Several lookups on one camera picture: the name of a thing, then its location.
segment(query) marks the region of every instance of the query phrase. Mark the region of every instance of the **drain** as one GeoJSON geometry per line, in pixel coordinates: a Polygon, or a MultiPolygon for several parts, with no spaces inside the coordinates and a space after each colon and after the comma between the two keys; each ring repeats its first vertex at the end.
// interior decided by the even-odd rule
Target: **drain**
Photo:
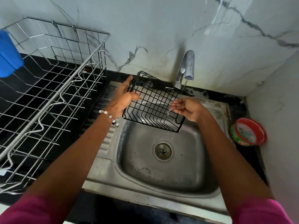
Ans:
{"type": "Polygon", "coordinates": [[[168,162],[174,156],[172,144],[164,140],[158,141],[154,144],[152,153],[154,157],[160,162],[168,162]]]}

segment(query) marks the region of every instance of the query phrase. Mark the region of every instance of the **stainless steel dish rack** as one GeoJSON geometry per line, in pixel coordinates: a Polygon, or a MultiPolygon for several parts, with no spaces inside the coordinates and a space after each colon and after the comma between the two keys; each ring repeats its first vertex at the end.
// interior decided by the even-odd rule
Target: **stainless steel dish rack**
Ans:
{"type": "Polygon", "coordinates": [[[107,75],[110,34],[29,17],[4,30],[25,62],[0,78],[0,193],[18,194],[87,118],[107,75]]]}

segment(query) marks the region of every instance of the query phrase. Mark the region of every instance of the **forearm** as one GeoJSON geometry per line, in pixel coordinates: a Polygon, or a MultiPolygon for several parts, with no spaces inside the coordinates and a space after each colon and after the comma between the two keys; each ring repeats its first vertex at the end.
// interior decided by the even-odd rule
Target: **forearm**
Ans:
{"type": "Polygon", "coordinates": [[[67,214],[80,192],[110,126],[111,120],[108,115],[101,114],[28,188],[25,195],[45,196],[67,214]]]}
{"type": "Polygon", "coordinates": [[[273,198],[270,189],[226,137],[207,109],[201,112],[197,124],[230,214],[249,197],[273,198]]]}

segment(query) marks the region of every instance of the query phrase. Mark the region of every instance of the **blue cup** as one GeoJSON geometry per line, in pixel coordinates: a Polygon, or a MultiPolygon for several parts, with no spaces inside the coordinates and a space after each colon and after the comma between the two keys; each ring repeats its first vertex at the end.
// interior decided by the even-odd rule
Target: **blue cup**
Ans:
{"type": "Polygon", "coordinates": [[[10,39],[8,32],[0,30],[0,78],[10,76],[23,65],[24,60],[10,39]]]}

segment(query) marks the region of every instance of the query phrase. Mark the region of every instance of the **beaded bracelet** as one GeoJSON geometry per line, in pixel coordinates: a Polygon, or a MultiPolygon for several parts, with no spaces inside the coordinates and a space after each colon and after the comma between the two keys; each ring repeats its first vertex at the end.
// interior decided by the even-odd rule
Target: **beaded bracelet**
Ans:
{"type": "MultiPolygon", "coordinates": [[[[104,111],[104,110],[99,110],[99,113],[100,113],[100,114],[101,114],[101,113],[104,113],[105,115],[108,114],[108,112],[107,112],[107,111],[104,111]]],[[[108,117],[109,117],[109,119],[112,120],[112,125],[113,125],[113,126],[116,126],[116,127],[118,128],[118,122],[112,117],[112,115],[109,115],[108,117]]]]}

